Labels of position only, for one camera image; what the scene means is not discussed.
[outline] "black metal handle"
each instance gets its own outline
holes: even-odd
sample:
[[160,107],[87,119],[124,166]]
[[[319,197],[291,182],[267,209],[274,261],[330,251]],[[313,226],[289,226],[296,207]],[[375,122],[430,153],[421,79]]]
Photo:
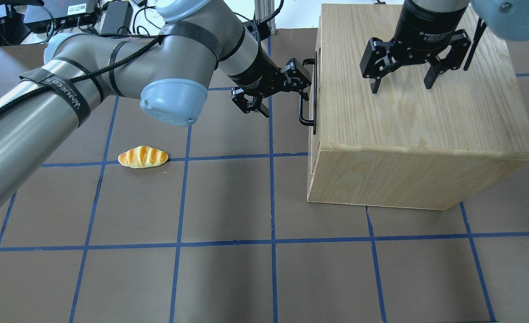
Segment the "black metal handle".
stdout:
[[300,104],[299,104],[299,121],[302,125],[305,125],[307,127],[312,127],[312,134],[316,135],[316,95],[318,94],[318,76],[317,76],[317,62],[318,60],[318,53],[314,52],[314,59],[305,59],[302,61],[302,65],[314,65],[314,96],[312,101],[312,109],[313,109],[313,119],[308,120],[304,119],[304,115],[302,113],[302,102],[304,101],[304,98],[301,96]]

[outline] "black cable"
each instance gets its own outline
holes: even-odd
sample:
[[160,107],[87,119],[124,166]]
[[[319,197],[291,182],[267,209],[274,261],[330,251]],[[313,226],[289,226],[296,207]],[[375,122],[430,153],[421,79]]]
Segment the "black cable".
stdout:
[[126,26],[121,26],[119,27],[119,29],[117,29],[117,34],[122,31],[123,29],[127,29],[127,35],[130,35],[131,34],[131,31],[129,30],[129,27],[126,27]]
[[278,5],[277,10],[274,10],[273,13],[270,14],[270,16],[268,16],[268,17],[266,17],[265,19],[263,19],[263,20],[261,21],[261,24],[262,24],[262,23],[267,23],[267,22],[271,21],[274,17],[276,17],[277,14],[278,14],[279,12],[281,12],[281,9],[282,9],[283,4],[285,4],[285,0],[281,0],[281,3]]
[[144,6],[143,8],[137,10],[137,12],[135,13],[135,16],[133,17],[133,27],[131,28],[133,33],[137,33],[137,31],[135,30],[135,22],[137,21],[137,15],[144,11],[144,10],[147,10],[147,9],[155,9],[156,7],[155,6],[152,6],[152,7],[148,7],[148,6]]
[[133,37],[133,38],[144,38],[144,39],[153,39],[156,37],[156,35],[136,35],[136,34],[99,34],[96,35],[98,37],[104,37],[104,38],[127,38],[127,37]]
[[233,12],[233,13],[236,14],[237,16],[241,17],[241,18],[245,18],[247,21],[250,21],[249,18],[247,18],[247,17],[241,15],[240,13],[237,13],[237,12]]
[[482,18],[479,18],[478,23],[476,25],[476,32],[474,33],[474,40],[472,41],[472,46],[470,48],[470,53],[468,54],[468,59],[466,60],[466,63],[464,64],[464,71],[468,71],[468,69],[470,68],[472,59],[474,58],[474,54],[476,53],[476,48],[478,47],[478,44],[480,43],[480,39],[482,35],[484,34],[486,27],[488,27],[488,25],[484,22]]
[[143,29],[145,30],[145,32],[147,33],[147,35],[151,35],[151,34],[149,33],[149,31],[147,30],[147,28],[145,28],[145,27],[143,27],[143,26],[141,26],[141,25],[137,26],[137,33],[139,33],[139,28],[143,28]]
[[[71,81],[72,83],[81,82],[82,80],[87,80],[87,79],[94,78],[95,76],[101,75],[103,73],[106,73],[106,72],[109,72],[111,70],[114,70],[117,67],[123,66],[123,65],[129,63],[130,61],[133,61],[134,59],[138,58],[139,56],[143,55],[144,53],[146,53],[154,45],[159,43],[161,39],[162,39],[162,36],[156,36],[152,41],[150,41],[149,43],[147,43],[146,45],[144,45],[143,47],[141,47],[139,50],[137,50],[133,54],[129,55],[128,57],[125,57],[121,61],[118,61],[118,62],[113,63],[111,65],[108,65],[106,67],[100,68],[99,70],[97,70],[95,72],[91,72],[91,73],[86,74],[86,75],[76,76],[74,78],[69,79],[69,81]],[[27,92],[25,94],[22,94],[21,96],[18,96],[14,100],[11,100],[10,102],[8,102],[8,103],[6,103],[6,104],[4,104],[3,106],[0,107],[0,116],[2,114],[6,113],[7,111],[9,111],[11,108],[14,108],[18,104],[22,103],[23,101],[25,101],[25,100],[27,100],[29,98],[33,98],[34,96],[38,96],[39,94],[42,94],[44,92],[49,91],[50,88],[51,88],[50,86],[43,86],[43,87],[39,87],[39,88],[37,88],[35,90],[32,90],[30,92]]]
[[157,26],[156,24],[154,24],[152,21],[149,20],[149,18],[147,18],[147,10],[145,10],[145,12],[143,13],[145,15],[145,20],[149,23],[149,24],[152,24],[154,27],[156,27],[156,29],[160,29],[159,26]]
[[51,12],[49,12],[49,10],[45,8],[45,6],[41,6],[41,8],[43,8],[45,12],[49,14],[49,18],[51,18],[51,29],[46,33],[46,36],[48,37],[48,39],[50,39],[51,37],[53,37],[53,31],[55,31],[56,28],[55,18],[53,18],[53,14],[51,14]]

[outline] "box side panel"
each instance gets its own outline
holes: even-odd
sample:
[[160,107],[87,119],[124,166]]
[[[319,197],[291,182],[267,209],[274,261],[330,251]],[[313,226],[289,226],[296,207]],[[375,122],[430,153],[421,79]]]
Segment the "box side panel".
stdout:
[[309,201],[445,210],[525,160],[320,151]]

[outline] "wooden cabinet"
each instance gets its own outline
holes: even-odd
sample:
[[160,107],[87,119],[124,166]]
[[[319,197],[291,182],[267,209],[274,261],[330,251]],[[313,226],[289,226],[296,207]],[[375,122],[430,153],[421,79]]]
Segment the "wooden cabinet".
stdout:
[[[428,64],[402,67],[371,93],[363,51],[370,37],[391,39],[401,8],[322,5],[309,202],[445,210],[529,163],[529,119],[489,28],[469,71],[426,90]],[[460,27],[472,37],[476,22],[469,8]]]

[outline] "bread roll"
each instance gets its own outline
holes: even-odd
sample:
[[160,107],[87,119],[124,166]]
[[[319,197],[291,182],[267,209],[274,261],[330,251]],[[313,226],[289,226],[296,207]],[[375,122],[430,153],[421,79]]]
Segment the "bread roll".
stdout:
[[139,146],[125,151],[117,160],[126,167],[147,168],[164,164],[169,160],[169,154],[149,146]]

